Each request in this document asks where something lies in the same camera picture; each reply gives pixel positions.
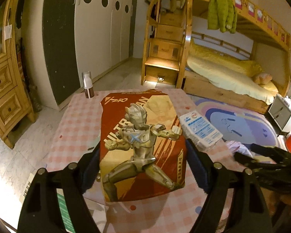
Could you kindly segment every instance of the figure's fist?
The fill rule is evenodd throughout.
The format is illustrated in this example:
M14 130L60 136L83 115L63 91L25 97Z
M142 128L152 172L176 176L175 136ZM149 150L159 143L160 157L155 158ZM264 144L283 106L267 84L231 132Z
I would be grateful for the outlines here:
M171 128L171 131L174 132L174 134L177 134L179 136L181 136L182 134L182 129L175 125Z
M109 151L112 151L117 148L118 143L116 141L107 140L105 146Z

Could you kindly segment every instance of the blue dot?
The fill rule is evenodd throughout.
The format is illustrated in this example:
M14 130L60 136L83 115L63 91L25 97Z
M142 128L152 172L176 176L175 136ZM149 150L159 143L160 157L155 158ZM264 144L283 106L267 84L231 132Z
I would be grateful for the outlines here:
M202 211L202 207L198 206L195 209L196 214L199 214Z

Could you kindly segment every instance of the wet wipes package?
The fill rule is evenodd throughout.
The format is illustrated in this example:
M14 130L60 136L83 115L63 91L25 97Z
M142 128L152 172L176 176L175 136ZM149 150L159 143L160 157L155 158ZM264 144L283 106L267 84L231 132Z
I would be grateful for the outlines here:
M187 138L207 148L219 141L223 135L197 111L180 116L180 123Z

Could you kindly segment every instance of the white wardrobe door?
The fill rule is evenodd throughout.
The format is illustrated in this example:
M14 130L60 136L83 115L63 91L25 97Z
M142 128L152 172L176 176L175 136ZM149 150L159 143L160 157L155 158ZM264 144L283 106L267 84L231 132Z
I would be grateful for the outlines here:
M94 78L111 67L111 15L112 0L76 0L74 34L81 85L82 72L90 71Z
M132 0L123 0L122 5L122 25L121 25L121 55L120 60L128 58L129 53L129 30L130 17L132 14Z
M120 62L122 4L123 0L113 0L111 19L111 65Z

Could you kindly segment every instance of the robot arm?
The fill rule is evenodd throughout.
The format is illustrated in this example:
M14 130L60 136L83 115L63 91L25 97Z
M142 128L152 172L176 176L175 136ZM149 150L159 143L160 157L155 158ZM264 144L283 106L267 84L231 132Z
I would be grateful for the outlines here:
M171 140L177 140L182 134L182 129L175 125L171 130L166 130L166 127L163 124L157 124L151 128L151 131L158 137L169 138Z
M128 151L130 149L130 145L122 139L117 141L107 140L105 146L109 151L113 151L115 149Z

